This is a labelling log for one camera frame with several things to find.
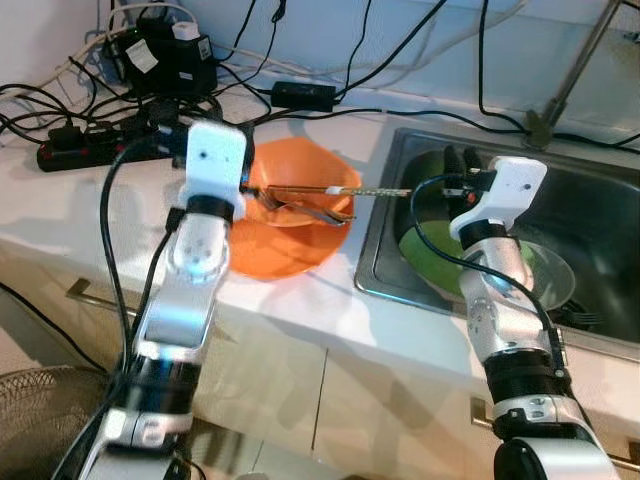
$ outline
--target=sink basin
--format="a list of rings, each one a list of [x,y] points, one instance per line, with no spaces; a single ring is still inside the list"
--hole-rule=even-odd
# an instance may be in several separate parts
[[[531,208],[516,220],[512,233],[564,258],[576,277],[571,304],[599,320],[588,326],[557,320],[565,341],[640,362],[640,172],[400,129],[395,133],[380,186],[411,188],[424,178],[442,173],[442,152],[447,145],[460,154],[474,147],[485,164],[496,155],[517,155],[547,165],[542,187]],[[436,197],[425,202],[428,208],[420,209],[421,221],[448,219],[444,201]],[[402,256],[398,243],[412,228],[408,210],[406,199],[376,199],[356,285],[394,301],[464,317],[463,299],[445,298]]]

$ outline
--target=orange plastic bowl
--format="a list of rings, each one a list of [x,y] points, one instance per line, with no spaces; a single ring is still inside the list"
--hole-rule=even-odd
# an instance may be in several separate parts
[[[348,199],[345,213],[353,213]],[[231,270],[259,280],[276,280],[311,270],[336,253],[351,224],[272,227],[245,218],[231,229]]]
[[[340,157],[303,137],[286,138],[256,147],[249,184],[260,188],[269,185],[303,185],[325,187],[341,185],[359,187],[360,175]],[[349,204],[347,195],[278,193],[283,202],[343,210]],[[257,200],[247,202],[247,217],[274,227],[300,227],[321,223],[290,208],[269,211]]]

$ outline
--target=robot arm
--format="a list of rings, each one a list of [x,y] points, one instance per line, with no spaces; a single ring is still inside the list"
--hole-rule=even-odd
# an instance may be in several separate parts
[[[244,215],[246,149],[237,129],[197,123],[189,130],[185,215],[166,247],[164,280],[142,316],[125,384],[79,479],[189,478],[174,454],[193,420],[215,297],[229,267],[229,229],[234,216]]]
[[[484,188],[469,187],[465,196],[473,191],[481,198],[453,218],[450,234],[461,241],[466,260],[498,270],[531,290],[531,271],[508,231],[529,208],[546,167],[519,157],[496,157],[491,166],[492,172],[476,173],[484,175],[483,182],[471,183],[483,183]],[[554,351],[563,350],[555,345],[559,332],[543,328],[532,302],[497,277],[467,268],[460,287],[469,338],[495,405],[494,433],[504,442],[494,459],[495,478],[617,479],[571,393],[564,355]]]

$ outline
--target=cabinet handle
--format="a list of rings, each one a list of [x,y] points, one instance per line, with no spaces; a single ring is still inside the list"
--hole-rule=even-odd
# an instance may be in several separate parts
[[[493,430],[493,420],[487,417],[487,402],[481,398],[471,397],[470,402],[471,412],[471,425],[477,425],[478,427],[485,428],[487,430]],[[629,443],[629,451],[632,450],[637,444],[635,442]],[[611,463],[618,468],[629,470],[631,472],[640,473],[640,463],[635,463],[628,458],[619,457],[617,455],[611,455],[607,453],[611,459]]]
[[[69,290],[65,293],[65,297],[70,298],[71,300],[75,300],[76,302],[86,303],[87,305],[93,305],[94,307],[104,308],[105,310],[110,310],[112,312],[117,311],[116,304],[111,300],[106,300],[104,298],[95,297],[93,295],[89,295],[86,292],[87,288],[91,286],[91,282],[86,278],[79,278],[76,283],[71,285]],[[135,318],[138,311],[135,308],[126,307],[127,308],[127,316],[131,318]],[[213,338],[218,338],[220,340],[226,340],[231,343],[238,343],[233,337],[223,331],[217,325],[213,329]]]
[[[79,278],[76,283],[71,285],[69,290],[65,296],[70,298],[71,300],[75,300],[76,302],[86,303],[87,305],[93,305],[94,307],[104,308],[106,310],[111,310],[112,312],[117,311],[116,304],[111,300],[106,300],[104,298],[95,297],[93,295],[89,295],[86,292],[87,288],[91,286],[91,282],[86,278]],[[137,310],[127,307],[127,315],[129,317],[135,317]]]

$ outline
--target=black power adapter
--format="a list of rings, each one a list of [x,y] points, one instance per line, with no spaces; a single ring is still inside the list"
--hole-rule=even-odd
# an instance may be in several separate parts
[[[336,87],[313,83],[276,82],[271,89],[271,105],[274,107],[332,112]]]

